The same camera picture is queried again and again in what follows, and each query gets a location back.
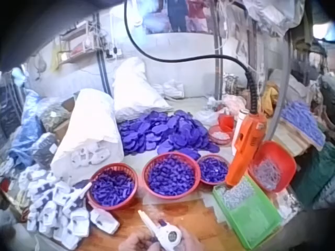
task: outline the red container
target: red container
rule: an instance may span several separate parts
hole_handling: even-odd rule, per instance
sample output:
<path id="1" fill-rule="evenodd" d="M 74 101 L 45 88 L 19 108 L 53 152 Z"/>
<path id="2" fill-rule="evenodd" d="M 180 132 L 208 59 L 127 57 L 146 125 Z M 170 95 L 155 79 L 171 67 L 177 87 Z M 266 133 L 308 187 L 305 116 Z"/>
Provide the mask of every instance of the red container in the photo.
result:
<path id="1" fill-rule="evenodd" d="M 277 187 L 272 191 L 265 189 L 253 174 L 253 169 L 265 159 L 271 159 L 277 165 L 278 171 L 281 173 L 281 179 L 277 184 Z M 283 147 L 274 141 L 264 141 L 249 165 L 248 173 L 264 191 L 280 192 L 289 185 L 295 174 L 296 168 L 297 166 L 293 157 Z"/>
<path id="2" fill-rule="evenodd" d="M 149 187 L 148 184 L 148 176 L 149 176 L 149 171 L 155 166 L 155 164 L 158 161 L 162 161 L 167 157 L 170 156 L 175 156 L 177 157 L 181 162 L 187 163 L 191 166 L 191 168 L 194 170 L 194 175 L 195 175 L 195 181 L 194 181 L 194 185 L 193 187 L 190 188 L 189 191 L 182 193 L 181 195 L 176 195 L 176 196 L 165 196 L 165 195 L 160 195 L 154 191 L 151 190 L 151 188 Z M 149 193 L 151 193 L 152 195 L 155 195 L 156 197 L 162 198 L 162 199 L 166 199 L 166 200 L 176 200 L 176 199 L 180 199 L 188 194 L 190 194 L 191 192 L 193 192 L 197 186 L 199 185 L 200 182 L 200 178 L 201 178 L 201 172 L 200 172 L 200 167 L 198 165 L 198 163 L 195 162 L 194 159 L 188 157 L 186 154 L 183 153 L 179 153 L 179 152 L 169 152 L 169 153 L 163 153 L 160 154 L 154 158 L 152 158 L 144 167 L 143 171 L 142 171 L 142 180 L 143 180 L 143 184 L 145 186 L 145 188 L 148 190 Z"/>
<path id="3" fill-rule="evenodd" d="M 200 159 L 198 159 L 198 161 L 197 161 L 198 165 L 199 165 L 199 163 L 200 163 L 201 161 L 204 161 L 205 159 L 207 159 L 207 158 L 209 158 L 209 157 L 211 157 L 211 158 L 216 158 L 217 160 L 226 163 L 226 164 L 227 164 L 227 167 L 229 166 L 229 162 L 228 162 L 225 158 L 223 158 L 223 157 L 221 157 L 220 155 L 217 155 L 217 154 L 208 154 L 208 155 L 202 156 L 202 157 L 201 157 Z M 221 184 L 221 183 L 224 182 L 224 180 L 223 180 L 223 181 L 220 181 L 220 182 L 208 182 L 208 181 L 205 181 L 205 180 L 203 180 L 203 179 L 200 179 L 200 181 L 201 181 L 202 183 L 205 183 L 205 184 L 207 184 L 207 185 L 211 185 L 211 186 L 216 186 L 216 185 Z"/>
<path id="4" fill-rule="evenodd" d="M 134 181 L 134 189 L 132 190 L 131 194 L 129 195 L 129 197 L 124 200 L 123 202 L 121 202 L 120 204 L 117 204 L 115 206 L 110 206 L 110 207 L 104 207 L 102 205 L 100 205 L 92 196 L 91 194 L 91 190 L 88 191 L 87 193 L 87 198 L 89 203 L 96 208 L 101 208 L 105 211 L 111 211 L 111 210 L 115 210 L 118 208 L 121 208 L 123 206 L 125 206 L 126 204 L 128 204 L 132 198 L 134 197 L 137 188 L 138 188 L 138 179 L 137 179 L 137 174 L 136 172 L 128 165 L 124 164 L 124 163 L 113 163 L 113 164 L 109 164 L 107 166 L 104 166 L 102 168 L 100 168 L 92 177 L 91 177 L 91 182 L 94 183 L 94 181 L 97 180 L 97 178 L 99 177 L 100 174 L 102 174 L 103 172 L 107 171 L 107 170 L 113 170 L 113 171 L 122 171 L 125 172 L 126 174 L 128 174 L 132 180 Z"/>
<path id="5" fill-rule="evenodd" d="M 215 132 L 224 132 L 228 134 L 229 139 L 227 140 L 218 139 L 217 137 L 213 135 Z M 214 143 L 218 145 L 227 145 L 232 141 L 233 131 L 231 128 L 225 125 L 223 125 L 222 128 L 219 125 L 214 125 L 208 129 L 208 135 L 209 135 L 210 140 L 212 140 Z"/>
<path id="6" fill-rule="evenodd" d="M 231 130 L 234 129 L 234 116 L 227 114 L 220 114 L 218 118 L 219 126 L 223 130 L 223 127 L 229 127 Z"/>

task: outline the hand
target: hand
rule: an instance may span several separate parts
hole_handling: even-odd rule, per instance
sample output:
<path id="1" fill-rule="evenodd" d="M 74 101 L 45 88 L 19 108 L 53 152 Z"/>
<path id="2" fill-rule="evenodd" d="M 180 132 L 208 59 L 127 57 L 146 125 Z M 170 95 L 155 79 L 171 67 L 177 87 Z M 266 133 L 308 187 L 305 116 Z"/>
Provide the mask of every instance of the hand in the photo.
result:
<path id="1" fill-rule="evenodd" d="M 160 251 L 159 242 L 152 243 L 151 237 L 144 232 L 132 233 L 119 245 L 119 251 Z"/>
<path id="2" fill-rule="evenodd" d="M 205 251 L 203 244 L 195 237 L 193 234 L 190 234 L 185 228 L 179 226 L 179 229 L 182 231 L 183 239 L 182 246 L 184 246 L 184 251 Z"/>

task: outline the wooden table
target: wooden table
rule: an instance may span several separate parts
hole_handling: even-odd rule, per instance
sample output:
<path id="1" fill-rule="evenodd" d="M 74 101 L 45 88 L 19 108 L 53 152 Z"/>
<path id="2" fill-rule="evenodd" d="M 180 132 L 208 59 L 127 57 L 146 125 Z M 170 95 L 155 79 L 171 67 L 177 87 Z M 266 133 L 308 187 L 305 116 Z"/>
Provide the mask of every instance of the wooden table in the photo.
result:
<path id="1" fill-rule="evenodd" d="M 132 232 L 147 231 L 138 210 L 143 210 L 152 220 L 165 219 L 174 225 L 182 225 L 205 245 L 205 251 L 244 250 L 233 230 L 226 223 L 218 224 L 212 208 L 206 208 L 202 200 L 180 203 L 147 205 L 139 199 L 129 208 L 113 212 L 120 222 L 114 235 L 108 235 L 91 226 L 90 236 L 82 240 L 78 251 L 114 251 Z"/>

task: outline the white wall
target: white wall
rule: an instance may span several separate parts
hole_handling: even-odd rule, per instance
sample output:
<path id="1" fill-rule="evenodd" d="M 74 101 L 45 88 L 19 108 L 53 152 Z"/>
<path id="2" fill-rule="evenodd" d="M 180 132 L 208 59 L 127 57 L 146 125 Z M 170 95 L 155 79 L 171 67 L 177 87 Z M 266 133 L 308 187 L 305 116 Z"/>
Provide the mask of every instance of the white wall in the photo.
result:
<path id="1" fill-rule="evenodd" d="M 106 61 L 106 71 L 110 86 L 113 82 L 113 72 L 120 63 L 131 56 L 143 58 L 147 67 L 149 83 L 162 84 L 170 79 L 182 82 L 185 87 L 186 97 L 207 96 L 214 93 L 215 85 L 215 60 L 200 60 L 186 63 L 159 63 L 142 56 L 130 43 L 126 36 L 123 20 L 115 18 L 114 29 L 117 34 L 117 45 L 122 49 L 123 59 L 111 62 Z M 107 40 L 111 41 L 109 31 L 109 10 L 100 12 L 102 33 L 106 33 Z M 150 55 L 164 59 L 179 59 L 190 56 L 214 54 L 214 39 L 212 35 L 199 33 L 164 33 L 140 36 L 140 46 Z M 223 53 L 235 56 L 237 40 L 233 37 L 227 41 L 223 40 Z M 258 39 L 258 62 L 262 62 L 263 41 Z M 49 70 L 52 58 L 52 43 L 41 50 L 41 54 L 48 64 L 48 69 L 42 74 L 40 81 L 34 81 L 36 70 L 30 60 L 28 71 L 31 74 L 32 88 L 44 96 L 68 97 L 72 93 L 91 87 L 103 90 L 101 77 L 97 65 L 96 54 L 93 53 L 87 58 L 74 64 L 65 64 L 57 72 Z M 280 50 L 273 53 L 273 60 L 270 60 L 269 67 L 280 67 Z M 247 59 L 239 57 L 244 63 Z M 230 61 L 224 61 L 224 72 L 234 73 L 239 76 L 239 84 L 246 85 L 246 78 L 241 67 Z"/>

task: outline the bottle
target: bottle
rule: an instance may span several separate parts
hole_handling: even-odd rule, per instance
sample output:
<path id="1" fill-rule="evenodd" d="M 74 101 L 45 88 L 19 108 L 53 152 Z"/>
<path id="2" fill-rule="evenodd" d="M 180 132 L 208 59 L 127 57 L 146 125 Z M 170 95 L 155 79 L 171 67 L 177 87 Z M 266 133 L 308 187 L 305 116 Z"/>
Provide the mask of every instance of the bottle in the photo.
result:
<path id="1" fill-rule="evenodd" d="M 235 127 L 234 136 L 232 137 L 232 142 L 231 142 L 231 150 L 232 150 L 233 156 L 235 156 L 235 154 L 236 154 L 235 142 L 236 142 L 237 135 L 239 135 L 242 121 L 248 115 L 248 113 L 249 113 L 249 110 L 247 110 L 247 109 L 241 109 L 240 112 L 239 112 L 236 127 Z"/>

